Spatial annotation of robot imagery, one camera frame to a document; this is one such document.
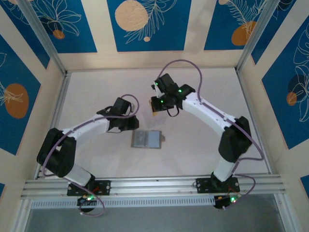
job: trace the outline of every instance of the enclosure frame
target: enclosure frame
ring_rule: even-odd
[[[285,193],[285,189],[283,183],[281,181],[280,175],[276,174],[276,170],[274,165],[271,163],[268,158],[267,150],[263,147],[262,138],[259,133],[258,125],[255,123],[254,119],[254,107],[251,104],[251,100],[248,98],[248,94],[246,94],[246,90],[243,88],[242,77],[240,75],[240,70],[243,67],[244,63],[250,56],[254,46],[259,40],[261,34],[264,31],[265,26],[267,25],[269,19],[271,18],[272,12],[277,7],[278,2],[280,0],[269,1],[266,5],[266,10],[261,13],[260,19],[256,27],[252,32],[252,36],[249,38],[248,43],[245,45],[242,55],[238,61],[238,64],[235,68],[236,74],[239,78],[239,83],[247,103],[247,107],[249,109],[254,129],[257,132],[258,140],[262,145],[262,149],[266,155],[266,164],[269,169],[269,174],[254,174],[253,176],[257,179],[257,188],[252,192],[252,194],[274,194],[278,210],[280,212],[280,216],[284,227],[287,231],[301,231],[300,226],[298,224],[296,215],[293,211],[292,204],[290,202],[289,196]],[[64,74],[63,83],[61,86],[61,90],[59,92],[56,108],[54,110],[53,120],[50,128],[57,127],[59,123],[59,118],[61,115],[61,111],[63,108],[64,100],[66,97],[66,93],[68,90],[68,86],[70,83],[70,76],[72,71],[66,71],[64,65],[62,64],[61,59],[59,58],[55,47],[50,41],[46,31],[42,28],[40,21],[33,9],[31,8],[30,3],[27,0],[16,0],[18,3],[22,13],[25,15],[27,21],[31,25],[32,29],[35,31],[37,37],[40,42],[44,46],[48,55],[55,62],[56,66],[60,70],[62,74]],[[72,197],[67,197],[65,195],[66,186],[68,185],[66,181],[61,179],[43,179],[40,178],[40,169],[41,166],[37,165],[37,169],[34,175],[34,180],[28,180],[25,183],[25,188],[21,196],[21,200],[19,202],[18,210],[16,211],[15,221],[11,227],[12,232],[21,232],[25,230],[26,223],[28,220],[28,216],[33,206],[35,200],[48,200],[51,197],[54,199],[70,199]],[[178,176],[178,177],[140,177],[140,178],[112,178],[109,180],[118,183],[117,191],[112,192],[112,195],[109,196],[109,199],[119,199],[119,197],[134,197],[139,199],[141,197],[157,197],[157,196],[165,196],[175,198],[178,196],[197,196],[197,192],[192,191],[191,183],[192,181],[200,176]],[[158,185],[158,183],[163,183],[164,188]],[[242,193],[245,193],[248,189],[250,189],[251,182],[246,181],[240,178],[240,187],[243,189]],[[146,190],[140,191],[138,194],[130,193],[127,188],[130,187],[131,191],[139,191],[141,186],[144,186]],[[215,196],[218,195],[208,194],[205,196]]]

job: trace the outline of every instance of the leaf illustration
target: leaf illustration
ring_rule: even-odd
[[[173,0],[173,3],[167,7],[167,2],[170,0],[141,0],[141,5],[145,8],[148,14],[147,24],[137,31],[128,31],[125,37],[128,37],[126,44],[138,39],[139,41],[145,37],[152,37],[157,30],[160,30],[160,26],[164,25],[163,13],[170,10],[177,2]]]
[[[21,12],[18,5],[11,3],[8,0],[1,0],[3,4],[11,11],[12,15],[17,18],[18,20],[22,21],[24,24],[29,25],[28,21],[26,20],[24,14]]]
[[[252,18],[252,11],[247,5],[247,1],[229,0],[227,5],[230,7],[230,12],[240,25],[245,25]]]

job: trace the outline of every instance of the flower illustration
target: flower illustration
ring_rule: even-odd
[[[126,31],[126,44],[137,39],[149,42],[164,25],[163,13],[172,9],[177,0],[126,0],[115,11],[118,26]]]
[[[299,103],[299,122],[309,119],[309,68],[305,65],[296,66],[295,75],[288,86],[287,103],[291,106]]]
[[[15,0],[1,0],[3,4],[11,11],[12,15],[22,21],[24,24],[29,25],[24,14],[21,12]]]
[[[255,0],[253,6],[249,6],[247,0],[218,0],[220,5],[229,7],[231,15],[240,25],[232,35],[232,43],[236,46],[243,46],[247,43],[259,15],[264,10],[269,0]],[[280,0],[275,12],[274,18],[278,18],[279,11],[287,11],[294,0]]]
[[[301,34],[294,54],[294,64],[306,65],[309,62],[309,24]]]
[[[0,68],[2,65],[5,63],[7,54],[5,53],[0,53]],[[0,82],[0,106],[3,105],[4,103],[9,103],[10,100],[12,101],[17,101],[17,102],[23,102],[21,97],[23,94],[13,94],[11,91],[7,90]]]
[[[57,39],[64,39],[65,32],[79,36],[74,25],[81,20],[81,14],[67,10],[67,0],[35,0],[31,2],[46,32]]]

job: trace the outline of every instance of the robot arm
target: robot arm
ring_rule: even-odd
[[[245,153],[252,144],[227,119],[238,124],[250,134],[248,120],[245,117],[237,119],[234,116],[228,115],[204,99],[199,101],[198,95],[193,88],[188,85],[178,87],[168,74],[157,78],[152,88],[156,91],[156,96],[151,98],[153,112],[168,111],[174,107],[177,108],[178,112],[179,109],[188,111],[208,124],[221,137],[218,149],[221,159],[212,173],[213,185],[217,189],[220,188],[220,185],[231,177],[239,156]],[[203,103],[224,115],[224,118],[210,108],[205,107]]]
[[[43,165],[47,154],[56,142],[67,132],[73,131],[53,151],[46,168],[58,177],[64,177],[91,190],[91,185],[95,177],[74,163],[75,149],[92,137],[108,132],[113,128],[118,128],[120,131],[137,129],[139,127],[139,121],[136,116],[111,118],[111,116],[125,116],[130,111],[132,111],[132,104],[122,98],[117,98],[113,106],[98,111],[93,117],[79,126],[67,128],[62,131],[56,128],[49,130],[37,156],[37,162]]]

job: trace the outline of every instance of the purple cable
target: purple cable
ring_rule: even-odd
[[[175,62],[180,62],[180,61],[187,62],[187,63],[193,65],[193,66],[197,69],[197,71],[198,71],[198,73],[199,73],[199,78],[200,78],[200,80],[199,80],[198,89],[197,89],[197,98],[198,98],[198,100],[200,101],[200,103],[202,103],[205,107],[207,107],[208,109],[210,109],[211,111],[213,111],[215,114],[217,114],[219,117],[221,117],[221,118],[224,119],[224,118],[225,118],[224,115],[222,115],[220,112],[218,112],[217,110],[215,110],[214,108],[212,108],[210,105],[207,105],[206,103],[202,102],[202,98],[201,98],[201,96],[200,96],[200,91],[201,91],[201,87],[202,87],[203,74],[202,74],[201,69],[200,69],[195,63],[193,63],[192,61],[189,61],[189,60],[187,60],[187,59],[176,59],[176,60],[173,60],[173,61],[167,63],[167,64],[164,66],[164,68],[161,70],[160,74],[158,75],[158,78],[162,75],[163,71],[164,71],[170,64],[175,63]],[[233,171],[232,171],[232,173],[234,173],[234,171],[237,169],[237,167],[238,167],[238,165],[239,165],[239,162],[242,161],[242,160],[257,160],[257,161],[262,161],[262,160],[264,160],[263,151],[262,151],[262,149],[259,147],[259,145],[257,144],[257,142],[256,142],[256,141],[255,141],[243,128],[241,128],[241,127],[240,127],[239,125],[237,125],[235,122],[231,121],[231,120],[228,119],[228,118],[226,118],[226,120],[227,120],[228,123],[234,125],[238,130],[240,130],[240,131],[241,131],[241,132],[254,144],[254,146],[256,147],[256,149],[258,150],[258,152],[259,152],[260,155],[261,155],[261,158],[251,158],[251,157],[249,157],[249,158],[239,158],[238,161],[237,161],[237,163],[236,163],[236,165],[235,165],[235,167],[234,167],[234,169],[233,169]],[[243,196],[246,196],[246,195],[248,195],[250,192],[252,192],[252,190],[254,189],[255,184],[256,184],[255,179],[254,179],[253,177],[251,177],[251,176],[244,175],[244,174],[236,174],[236,175],[237,175],[237,176],[246,177],[246,178],[250,178],[250,179],[253,180],[253,186],[252,186],[251,189],[249,189],[248,192],[246,192]]]
[[[176,60],[173,60],[169,63],[167,63],[167,65],[164,66],[164,68],[161,70],[160,74],[158,75],[158,77],[160,77],[163,73],[163,71],[172,63],[175,63],[175,62],[179,62],[179,61],[183,61],[183,62],[187,62],[189,64],[192,64],[198,71],[199,73],[199,84],[198,84],[198,89],[197,89],[197,98],[198,100],[200,101],[200,103],[202,103],[204,106],[206,106],[208,109],[210,109],[211,111],[213,111],[214,113],[216,113],[218,116],[220,116],[221,118],[225,118],[225,116],[223,114],[221,114],[220,112],[218,112],[217,110],[215,110],[214,108],[212,108],[210,105],[207,105],[206,103],[202,102],[202,98],[200,96],[200,91],[201,91],[201,87],[202,87],[202,81],[203,81],[203,74],[202,74],[202,71],[201,69],[193,62],[189,61],[189,60],[186,60],[186,59],[176,59]],[[263,154],[263,151],[262,149],[259,147],[259,145],[257,144],[257,142],[243,129],[241,128],[239,125],[237,125],[235,122],[231,121],[230,119],[226,119],[228,123],[232,124],[233,126],[235,126],[238,130],[240,130],[253,144],[254,146],[256,147],[256,149],[258,150],[258,152],[260,153],[261,155],[261,158],[239,158],[238,160],[239,161],[242,161],[242,160],[258,160],[258,161],[262,161],[264,160],[264,154]]]
[[[230,204],[229,206],[225,207],[223,210],[226,210],[230,207],[232,207],[233,205],[235,205],[236,203],[238,203],[242,197],[245,197],[245,196],[248,196],[250,192],[252,192],[252,190],[254,189],[255,185],[256,185],[256,181],[255,179],[252,177],[252,176],[248,176],[248,175],[245,175],[245,174],[234,174],[236,176],[240,176],[240,177],[245,177],[245,178],[249,178],[251,180],[253,180],[253,185],[252,187],[244,194],[242,195],[236,202],[234,202],[233,204]]]
[[[105,206],[104,206],[104,202],[101,200],[100,197],[98,197],[98,196],[97,196],[96,194],[94,194],[92,191],[86,189],[84,186],[81,186],[81,185],[79,185],[79,184],[77,184],[77,183],[75,183],[75,182],[72,182],[72,181],[70,181],[70,180],[67,179],[67,178],[64,178],[64,179],[67,180],[67,181],[69,181],[69,182],[71,182],[71,184],[74,184],[75,186],[79,187],[80,189],[82,189],[82,190],[88,192],[90,195],[95,196],[95,198],[97,198],[98,201],[99,201],[99,202],[102,204],[102,206],[103,206],[103,210],[101,211],[101,213],[98,213],[98,214],[85,214],[84,212],[81,211],[81,215],[86,215],[86,216],[89,216],[89,217],[98,217],[98,216],[101,216],[101,215],[104,214]]]
[[[47,157],[46,157],[46,159],[45,159],[45,161],[44,161],[44,163],[43,163],[43,168],[42,168],[43,175],[44,175],[45,177],[54,176],[54,174],[49,174],[49,175],[45,174],[46,165],[47,165],[47,163],[48,163],[48,161],[49,161],[49,159],[50,159],[52,153],[53,153],[53,152],[55,151],[55,149],[57,148],[57,146],[58,146],[68,135],[70,135],[70,134],[73,133],[74,131],[80,129],[81,127],[84,127],[84,126],[88,125],[89,123],[92,123],[92,122],[95,122],[95,121],[98,121],[98,120],[103,120],[103,119],[106,119],[106,118],[130,118],[130,117],[133,117],[134,115],[136,115],[136,113],[137,113],[138,110],[140,109],[140,102],[139,102],[139,100],[138,100],[135,96],[133,96],[133,95],[131,95],[131,94],[125,94],[125,95],[123,95],[121,98],[126,97],[126,96],[133,97],[133,98],[135,99],[136,103],[137,103],[137,109],[136,109],[136,111],[135,111],[133,114],[127,115],[127,116],[102,116],[102,117],[98,117],[98,118],[96,118],[96,119],[94,119],[94,120],[86,121],[86,122],[84,122],[84,123],[78,125],[77,127],[75,127],[73,130],[71,130],[71,131],[67,132],[66,134],[64,134],[64,135],[55,143],[55,145],[52,147],[52,149],[51,149],[51,150],[49,151],[49,153],[47,154]],[[101,213],[99,213],[99,214],[90,215],[90,214],[85,214],[85,213],[83,213],[83,212],[82,212],[82,214],[83,214],[83,215],[86,215],[86,216],[90,216],[90,217],[98,217],[98,216],[101,216],[101,215],[104,213],[105,206],[104,206],[103,201],[100,199],[100,197],[98,197],[95,193],[93,193],[93,192],[87,190],[87,189],[84,188],[83,186],[81,186],[81,185],[79,185],[79,184],[77,184],[77,183],[75,183],[75,182],[72,182],[72,181],[70,181],[70,182],[71,182],[72,184],[74,184],[75,186],[81,188],[82,190],[88,192],[89,194],[95,196],[95,197],[101,202],[101,204],[102,204],[102,206],[103,206],[103,211],[102,211]]]

